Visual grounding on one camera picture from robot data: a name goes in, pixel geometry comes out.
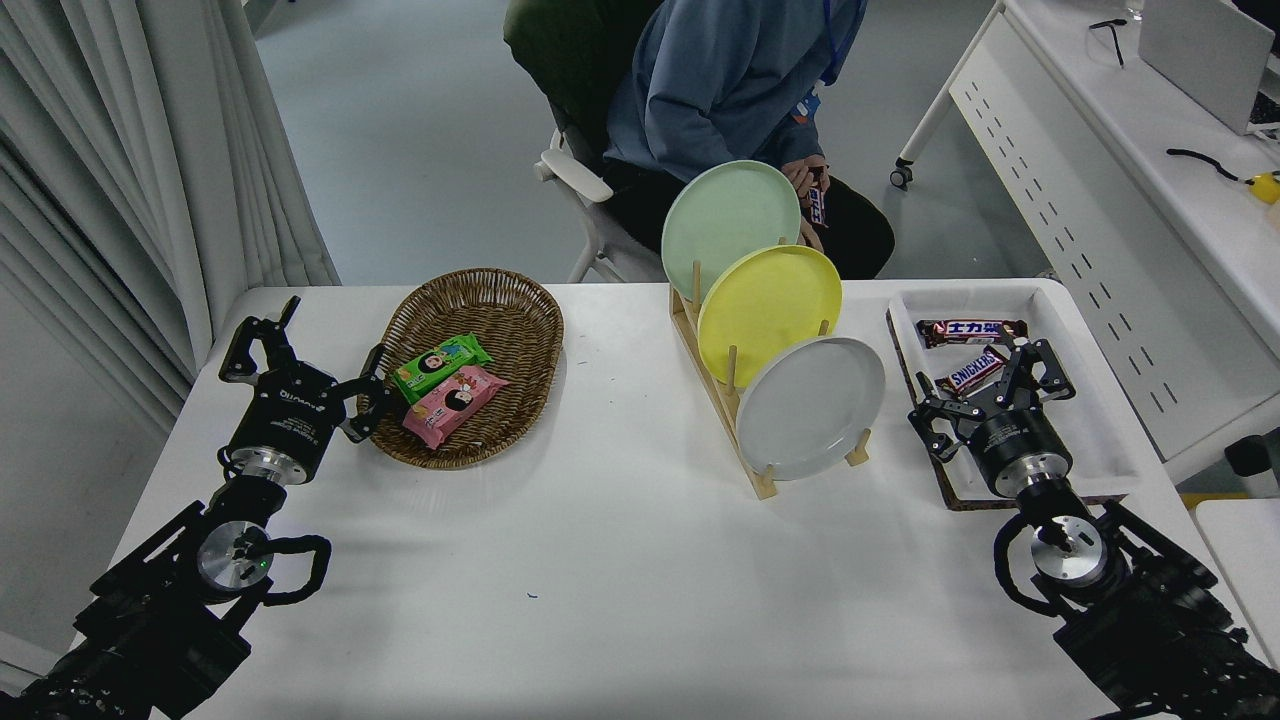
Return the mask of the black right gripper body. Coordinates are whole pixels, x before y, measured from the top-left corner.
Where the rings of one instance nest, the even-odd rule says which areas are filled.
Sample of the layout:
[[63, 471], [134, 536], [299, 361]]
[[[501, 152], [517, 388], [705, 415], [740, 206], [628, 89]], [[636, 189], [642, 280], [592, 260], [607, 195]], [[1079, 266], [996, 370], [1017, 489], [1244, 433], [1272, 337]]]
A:
[[1038, 407], [1009, 409], [980, 421], [968, 448], [983, 477], [1065, 475], [1065, 443]]

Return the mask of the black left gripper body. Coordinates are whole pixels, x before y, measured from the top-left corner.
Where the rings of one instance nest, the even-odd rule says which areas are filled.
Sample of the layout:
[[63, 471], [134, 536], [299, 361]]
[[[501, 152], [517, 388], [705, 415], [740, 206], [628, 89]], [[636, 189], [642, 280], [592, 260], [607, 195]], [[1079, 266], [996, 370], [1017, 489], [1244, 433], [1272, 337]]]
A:
[[323, 457], [343, 419], [335, 386], [335, 378], [308, 364], [265, 372], [232, 436], [232, 454], [269, 448], [292, 459]]

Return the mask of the person's right hand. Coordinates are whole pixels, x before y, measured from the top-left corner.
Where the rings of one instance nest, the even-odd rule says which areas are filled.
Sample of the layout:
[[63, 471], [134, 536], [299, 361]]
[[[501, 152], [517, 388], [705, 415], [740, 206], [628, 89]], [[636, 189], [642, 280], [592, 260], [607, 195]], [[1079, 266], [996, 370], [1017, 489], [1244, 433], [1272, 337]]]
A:
[[801, 200], [810, 197], [813, 188], [826, 193], [829, 191], [829, 164], [820, 154], [785, 163], [780, 172], [788, 179]]

